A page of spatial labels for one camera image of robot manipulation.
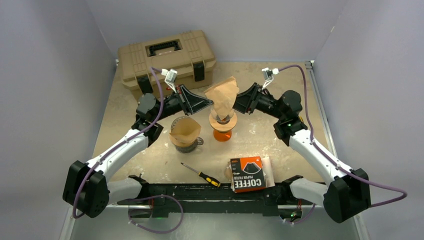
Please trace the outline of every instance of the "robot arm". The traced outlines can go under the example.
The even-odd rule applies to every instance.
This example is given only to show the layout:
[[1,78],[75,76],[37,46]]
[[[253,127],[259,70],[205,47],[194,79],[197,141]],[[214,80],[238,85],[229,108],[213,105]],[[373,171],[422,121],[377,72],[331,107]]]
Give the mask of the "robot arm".
[[[180,111],[183,111],[186,115],[192,115],[212,104],[213,102],[211,100],[193,94],[184,85],[181,85],[178,88],[175,87],[175,92],[164,99],[164,106],[160,119]],[[135,123],[118,142],[86,163],[77,160],[70,166],[63,190],[63,200],[71,205],[74,204],[77,190],[83,178],[97,162],[99,162],[99,164],[89,176],[79,195],[78,204],[76,206],[78,210],[82,211],[90,218],[94,218],[110,203],[137,197],[142,189],[139,177],[129,177],[122,181],[111,183],[109,183],[109,181],[125,163],[137,153],[148,148],[158,139],[163,127],[156,123],[148,131],[129,140],[131,136],[138,134],[154,120],[158,115],[159,108],[159,100],[151,93],[145,93],[139,99]],[[126,143],[117,147],[103,161],[100,161],[100,158],[104,156],[105,153],[114,149],[123,141]]]
[[[271,70],[266,68],[264,70],[264,76],[272,74]],[[341,162],[317,139],[313,139],[313,141],[337,165],[331,164],[313,146],[310,139],[311,132],[299,116],[303,109],[299,93],[288,90],[279,99],[275,99],[269,91],[254,83],[247,91],[237,95],[233,108],[243,114],[252,114],[257,109],[276,117],[278,121],[273,126],[277,137],[302,155],[325,182],[323,185],[306,180],[301,176],[292,177],[285,181],[289,185],[286,196],[305,199],[323,206],[328,215],[337,223],[341,223],[371,206],[370,186],[351,178],[339,168],[350,170],[352,174],[366,180],[368,180],[368,175],[362,169],[353,170]]]

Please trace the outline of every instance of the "table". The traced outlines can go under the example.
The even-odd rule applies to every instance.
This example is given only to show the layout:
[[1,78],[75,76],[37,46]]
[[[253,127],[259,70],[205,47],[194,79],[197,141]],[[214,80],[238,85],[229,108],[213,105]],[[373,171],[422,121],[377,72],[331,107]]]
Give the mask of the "table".
[[[254,82],[261,85],[264,83],[261,69],[281,68],[290,64],[299,64],[306,71],[303,62],[218,62],[213,70],[213,83],[234,76],[240,92],[244,92]],[[327,147],[320,110],[309,75],[306,74],[306,77],[309,116],[314,126],[314,135]],[[206,88],[191,91],[204,96],[203,91]],[[300,93],[302,105],[304,105],[303,79],[298,68],[289,68],[280,72],[267,88],[276,99],[285,91],[294,90]],[[118,66],[93,156],[101,154],[127,133],[135,121],[136,108],[136,100],[121,83]],[[224,170],[231,158],[269,156],[275,182],[284,181],[294,175],[304,176],[310,181],[322,182],[320,175],[302,156],[276,137],[273,128],[273,124],[277,122],[276,118],[258,110],[251,115],[236,112],[238,122],[232,130],[231,139],[227,142],[218,142],[213,137],[213,129],[208,119],[209,113],[208,107],[190,116],[202,126],[199,137],[204,139],[204,145],[199,146],[194,152],[180,153],[169,140],[172,121],[184,115],[182,112],[177,113],[158,122],[163,126],[163,132],[158,140],[129,160],[111,180],[118,181],[129,175],[142,174],[142,178],[149,183],[203,183],[204,180],[180,164],[184,162],[194,169],[217,178],[222,183],[229,183],[230,181],[224,176]],[[305,110],[300,115],[304,120],[306,119]]]

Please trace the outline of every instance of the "yellow screwdriver handle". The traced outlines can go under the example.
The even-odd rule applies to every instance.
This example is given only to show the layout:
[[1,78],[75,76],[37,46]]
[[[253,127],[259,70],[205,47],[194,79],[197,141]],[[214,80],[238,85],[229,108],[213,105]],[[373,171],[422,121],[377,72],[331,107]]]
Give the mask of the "yellow screwdriver handle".
[[215,187],[217,187],[217,188],[219,188],[219,187],[221,186],[220,181],[218,181],[218,180],[217,180],[216,178],[214,178],[214,177],[208,176],[208,175],[204,174],[203,172],[199,172],[199,176],[200,176],[202,179],[206,180],[206,182],[208,182],[208,183],[210,183],[210,184],[214,185],[214,186],[215,186]]

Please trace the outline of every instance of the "gray wall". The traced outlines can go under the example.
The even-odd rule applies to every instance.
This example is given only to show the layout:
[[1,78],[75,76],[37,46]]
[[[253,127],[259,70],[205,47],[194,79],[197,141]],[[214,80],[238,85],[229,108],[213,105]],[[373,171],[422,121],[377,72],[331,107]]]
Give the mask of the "gray wall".
[[0,239],[58,239],[66,174],[93,153],[114,60],[84,0],[0,6]]
[[87,0],[110,50],[203,30],[221,61],[314,59],[347,0]]
[[422,0],[350,0],[314,63],[339,157],[409,193],[364,212],[375,240],[424,235],[423,27]]

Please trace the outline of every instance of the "toolbox latch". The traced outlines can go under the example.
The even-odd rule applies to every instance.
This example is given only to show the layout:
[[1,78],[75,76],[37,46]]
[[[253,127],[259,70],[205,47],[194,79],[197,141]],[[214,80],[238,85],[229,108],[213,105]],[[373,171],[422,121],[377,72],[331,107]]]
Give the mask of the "toolbox latch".
[[205,64],[202,62],[193,63],[194,81],[200,82],[205,80]]
[[143,94],[153,93],[153,88],[147,75],[137,77],[137,83]]

